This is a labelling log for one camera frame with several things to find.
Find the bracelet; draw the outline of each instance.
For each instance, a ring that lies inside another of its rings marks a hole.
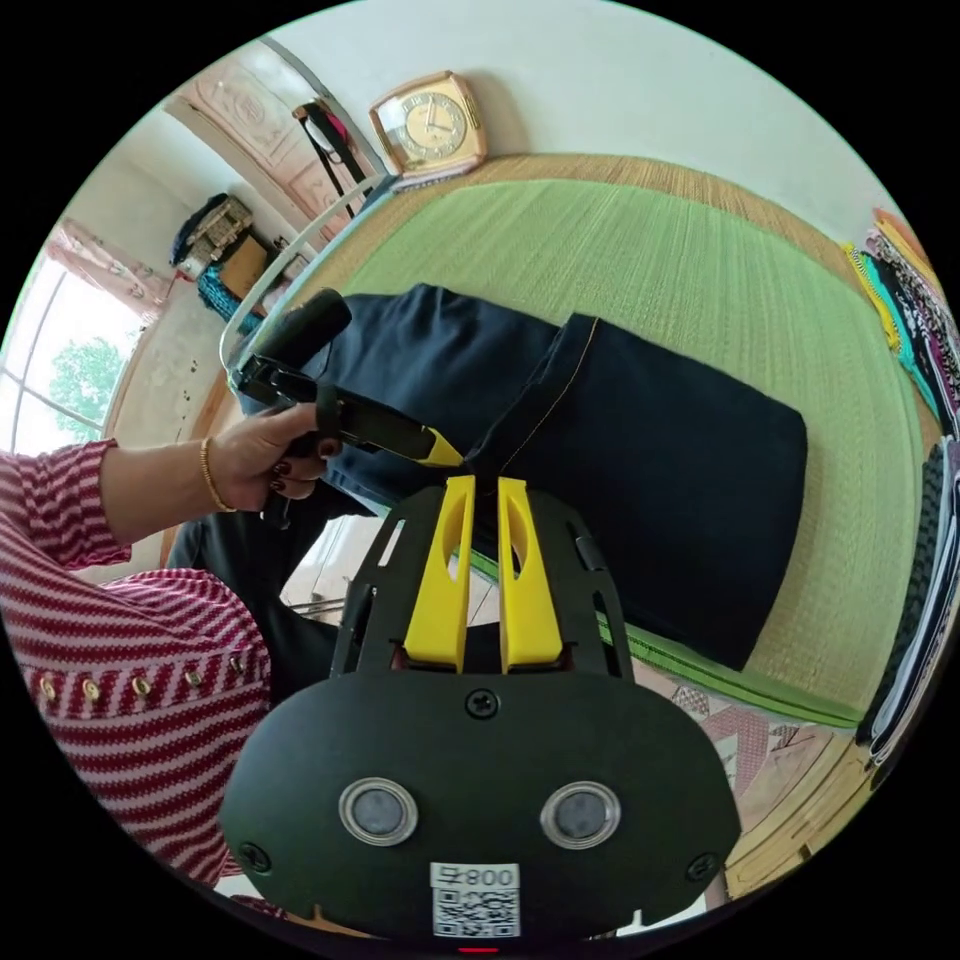
[[[217,485],[213,482],[213,476],[210,473],[209,437],[206,437],[200,444],[200,471],[203,473],[203,479],[207,484],[207,489],[210,491],[210,496],[213,497],[213,502],[217,505],[217,509],[221,513],[236,513],[237,508],[228,506],[227,503],[224,502],[223,497],[220,496],[220,491],[217,490]]]

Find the window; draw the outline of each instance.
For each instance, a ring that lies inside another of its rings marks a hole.
[[[0,449],[36,456],[103,436],[140,318],[42,256],[0,349]]]

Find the door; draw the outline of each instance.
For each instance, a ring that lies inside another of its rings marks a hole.
[[[277,53],[255,41],[208,67],[175,95],[212,123],[247,155],[308,219],[340,199],[336,186],[293,109],[312,101],[316,92]],[[361,169],[374,172],[369,160],[351,144]],[[342,163],[332,164],[344,193],[356,181]],[[352,203],[356,213],[363,203]],[[348,223],[346,211],[321,231],[326,240]]]

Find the white wall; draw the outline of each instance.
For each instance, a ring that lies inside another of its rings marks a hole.
[[[121,143],[94,170],[65,215],[172,276],[170,248],[195,207],[132,163],[123,147]],[[223,326],[203,305],[194,284],[176,283],[165,313],[135,355],[114,430],[120,443],[154,446],[189,434],[219,374]],[[85,579],[103,581],[155,568],[160,548],[158,534],[134,547],[130,563],[92,568]]]
[[[191,213],[210,197],[230,193],[253,213],[254,228],[265,240],[282,236],[289,242],[297,235],[283,216],[226,160],[162,108],[148,113],[117,149],[162,184]]]
[[[372,144],[367,111],[438,70],[472,82],[491,151],[653,157],[781,204],[840,242],[899,212],[826,121],[712,40],[607,0],[357,0],[272,32]]]

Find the clock face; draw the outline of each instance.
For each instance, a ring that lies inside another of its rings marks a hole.
[[[467,118],[459,104],[442,93],[415,93],[400,104],[404,123],[397,136],[411,157],[442,160],[455,153],[467,135]]]

